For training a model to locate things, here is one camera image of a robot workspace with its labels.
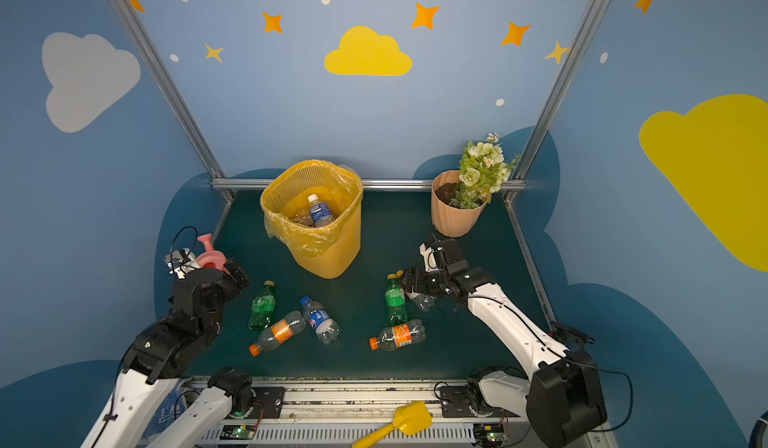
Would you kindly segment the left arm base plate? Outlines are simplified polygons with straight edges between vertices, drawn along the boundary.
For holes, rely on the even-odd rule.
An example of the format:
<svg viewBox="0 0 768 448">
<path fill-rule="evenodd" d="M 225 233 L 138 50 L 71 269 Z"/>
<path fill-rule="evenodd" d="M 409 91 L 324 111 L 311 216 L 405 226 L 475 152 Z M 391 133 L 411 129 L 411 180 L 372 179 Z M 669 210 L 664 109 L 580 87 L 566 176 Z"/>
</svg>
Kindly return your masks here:
<svg viewBox="0 0 768 448">
<path fill-rule="evenodd" d="M 249 394 L 234 396 L 229 418 L 256 421 L 277 419 L 281 415 L 284 397 L 284 387 L 252 387 Z"/>
</svg>

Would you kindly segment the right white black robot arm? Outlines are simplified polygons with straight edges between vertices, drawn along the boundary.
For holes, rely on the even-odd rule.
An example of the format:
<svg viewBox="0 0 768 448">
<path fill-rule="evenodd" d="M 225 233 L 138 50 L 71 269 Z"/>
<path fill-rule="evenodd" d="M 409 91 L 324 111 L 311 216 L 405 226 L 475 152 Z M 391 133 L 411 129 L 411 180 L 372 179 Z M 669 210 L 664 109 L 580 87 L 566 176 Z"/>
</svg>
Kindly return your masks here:
<svg viewBox="0 0 768 448">
<path fill-rule="evenodd" d="M 476 382 L 481 403 L 525 419 L 548 447 L 564 447 L 608 418 L 599 370 L 585 351 L 573 351 L 539 328 L 456 239 L 419 246 L 421 267 L 396 272 L 407 295 L 447 295 L 481 320 L 520 364 L 525 377 L 502 369 Z"/>
</svg>

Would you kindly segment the clear bottle orange label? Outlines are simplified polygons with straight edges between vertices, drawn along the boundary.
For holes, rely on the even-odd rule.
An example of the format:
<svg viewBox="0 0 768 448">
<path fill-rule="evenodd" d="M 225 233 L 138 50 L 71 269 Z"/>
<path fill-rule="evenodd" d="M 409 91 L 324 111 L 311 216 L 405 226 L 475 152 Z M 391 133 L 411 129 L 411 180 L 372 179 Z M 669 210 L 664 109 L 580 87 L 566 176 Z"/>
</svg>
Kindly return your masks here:
<svg viewBox="0 0 768 448">
<path fill-rule="evenodd" d="M 302 313 L 298 310 L 291 311 L 281 320 L 265 329 L 259 335 L 258 340 L 249 347 L 249 352 L 256 357 L 262 353 L 274 351 L 306 327 L 307 322 Z"/>
<path fill-rule="evenodd" d="M 377 336 L 369 339 L 372 351 L 394 351 L 404 346 L 417 344 L 427 338 L 426 327 L 420 319 L 384 328 Z"/>
</svg>

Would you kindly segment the green bottle yellow cap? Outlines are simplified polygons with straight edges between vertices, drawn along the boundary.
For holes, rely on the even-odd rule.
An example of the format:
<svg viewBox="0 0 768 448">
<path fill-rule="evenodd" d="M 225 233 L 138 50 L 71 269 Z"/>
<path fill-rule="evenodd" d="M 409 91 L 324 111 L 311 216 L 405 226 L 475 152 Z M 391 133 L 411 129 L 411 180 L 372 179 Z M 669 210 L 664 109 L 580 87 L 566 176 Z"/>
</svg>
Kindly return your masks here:
<svg viewBox="0 0 768 448">
<path fill-rule="evenodd" d="M 406 297 L 402 286 L 399 283 L 399 275 L 390 273 L 387 275 L 387 286 L 384 293 L 389 324 L 391 326 L 401 325 L 408 322 L 408 312 L 406 308 Z"/>
</svg>

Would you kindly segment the water bottle blue label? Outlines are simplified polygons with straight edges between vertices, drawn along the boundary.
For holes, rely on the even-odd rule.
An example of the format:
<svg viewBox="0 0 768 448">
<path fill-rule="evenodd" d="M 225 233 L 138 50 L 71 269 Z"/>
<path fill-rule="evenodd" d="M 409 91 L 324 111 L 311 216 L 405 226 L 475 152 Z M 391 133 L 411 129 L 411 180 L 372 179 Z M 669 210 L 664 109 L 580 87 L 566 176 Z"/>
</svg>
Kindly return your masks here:
<svg viewBox="0 0 768 448">
<path fill-rule="evenodd" d="M 321 200 L 316 194 L 308 196 L 309 215 L 312 220 L 312 226 L 315 228 L 325 227 L 335 221 L 335 216 L 329 205 Z"/>
</svg>

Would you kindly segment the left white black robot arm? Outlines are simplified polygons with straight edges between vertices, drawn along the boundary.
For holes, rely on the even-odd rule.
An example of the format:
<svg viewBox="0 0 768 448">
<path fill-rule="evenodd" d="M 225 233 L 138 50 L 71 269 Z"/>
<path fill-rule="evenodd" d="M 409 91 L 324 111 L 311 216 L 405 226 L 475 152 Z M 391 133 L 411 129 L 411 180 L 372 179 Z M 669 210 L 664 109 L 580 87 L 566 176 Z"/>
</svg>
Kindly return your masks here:
<svg viewBox="0 0 768 448">
<path fill-rule="evenodd" d="M 225 262 L 222 270 L 194 268 L 176 280 L 168 314 L 142 331 L 125 352 L 111 396 L 82 445 L 136 447 L 161 403 L 220 334 L 225 303 L 248 284 L 234 261 Z M 223 368 L 150 445 L 193 447 L 229 415 L 248 415 L 254 405 L 252 378 Z"/>
</svg>

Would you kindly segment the pepsi bottle blue cap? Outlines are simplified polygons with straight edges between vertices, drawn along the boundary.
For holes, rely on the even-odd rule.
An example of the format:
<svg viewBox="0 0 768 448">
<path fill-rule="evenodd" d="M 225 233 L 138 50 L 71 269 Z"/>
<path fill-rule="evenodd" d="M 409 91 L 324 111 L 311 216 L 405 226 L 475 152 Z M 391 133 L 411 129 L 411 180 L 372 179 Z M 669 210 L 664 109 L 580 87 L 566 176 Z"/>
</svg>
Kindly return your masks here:
<svg viewBox="0 0 768 448">
<path fill-rule="evenodd" d="M 300 304 L 304 320 L 321 343 L 330 345 L 339 338 L 341 328 L 328 314 L 322 303 L 309 296 L 304 296 L 301 298 Z"/>
</svg>

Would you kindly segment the clear bottle pink label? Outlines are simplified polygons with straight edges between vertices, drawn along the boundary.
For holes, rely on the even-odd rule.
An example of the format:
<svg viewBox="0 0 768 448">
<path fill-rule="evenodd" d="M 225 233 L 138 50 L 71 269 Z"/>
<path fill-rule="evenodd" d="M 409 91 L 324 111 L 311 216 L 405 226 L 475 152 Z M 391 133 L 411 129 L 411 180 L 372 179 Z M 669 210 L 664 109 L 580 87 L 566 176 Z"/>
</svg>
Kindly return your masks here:
<svg viewBox="0 0 768 448">
<path fill-rule="evenodd" d="M 436 301 L 432 295 L 417 292 L 409 292 L 407 297 L 423 312 L 429 312 Z"/>
</svg>

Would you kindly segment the clear bottle white cap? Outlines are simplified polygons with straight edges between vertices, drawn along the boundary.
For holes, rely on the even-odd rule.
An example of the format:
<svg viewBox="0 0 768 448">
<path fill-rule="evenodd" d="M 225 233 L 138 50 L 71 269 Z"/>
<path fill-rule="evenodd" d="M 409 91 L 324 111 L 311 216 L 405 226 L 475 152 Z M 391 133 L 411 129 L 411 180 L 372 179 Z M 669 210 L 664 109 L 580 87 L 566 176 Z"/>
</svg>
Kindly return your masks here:
<svg viewBox="0 0 768 448">
<path fill-rule="evenodd" d="M 313 227 L 314 226 L 314 220 L 312 216 L 309 214 L 307 209 L 300 209 L 296 211 L 296 214 L 291 218 L 291 220 L 298 224 L 305 227 Z"/>
</svg>

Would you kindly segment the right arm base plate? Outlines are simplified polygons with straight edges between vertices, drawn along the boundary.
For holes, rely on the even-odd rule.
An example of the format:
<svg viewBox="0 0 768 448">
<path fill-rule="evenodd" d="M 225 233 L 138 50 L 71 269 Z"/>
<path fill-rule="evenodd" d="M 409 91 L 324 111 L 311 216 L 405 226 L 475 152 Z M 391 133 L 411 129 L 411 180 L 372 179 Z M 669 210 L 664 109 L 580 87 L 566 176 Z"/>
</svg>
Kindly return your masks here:
<svg viewBox="0 0 768 448">
<path fill-rule="evenodd" d="M 440 385 L 437 388 L 444 418 L 476 418 L 479 415 L 479 392 L 468 385 Z"/>
</svg>

